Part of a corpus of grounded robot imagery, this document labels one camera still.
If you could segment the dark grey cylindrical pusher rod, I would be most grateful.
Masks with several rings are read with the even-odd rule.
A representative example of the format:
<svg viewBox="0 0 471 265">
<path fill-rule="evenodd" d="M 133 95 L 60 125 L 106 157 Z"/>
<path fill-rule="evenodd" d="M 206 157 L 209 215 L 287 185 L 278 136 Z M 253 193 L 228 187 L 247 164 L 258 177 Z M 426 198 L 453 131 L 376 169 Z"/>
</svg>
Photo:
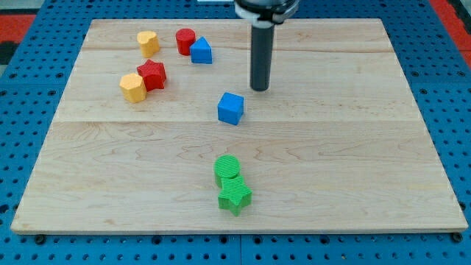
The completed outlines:
<svg viewBox="0 0 471 265">
<path fill-rule="evenodd" d="M 269 88 L 275 26 L 252 26 L 250 50 L 250 87 L 254 91 Z"/>
</svg>

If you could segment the black and white robot end-effector mount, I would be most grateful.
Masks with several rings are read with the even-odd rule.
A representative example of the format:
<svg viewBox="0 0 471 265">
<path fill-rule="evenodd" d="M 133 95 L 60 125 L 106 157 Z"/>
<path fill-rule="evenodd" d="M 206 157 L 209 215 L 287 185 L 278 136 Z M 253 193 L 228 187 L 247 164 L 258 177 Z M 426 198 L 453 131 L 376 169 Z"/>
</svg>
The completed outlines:
<svg viewBox="0 0 471 265">
<path fill-rule="evenodd" d="M 282 24 L 295 14 L 299 0 L 235 0 L 235 13 L 251 24 Z"/>
</svg>

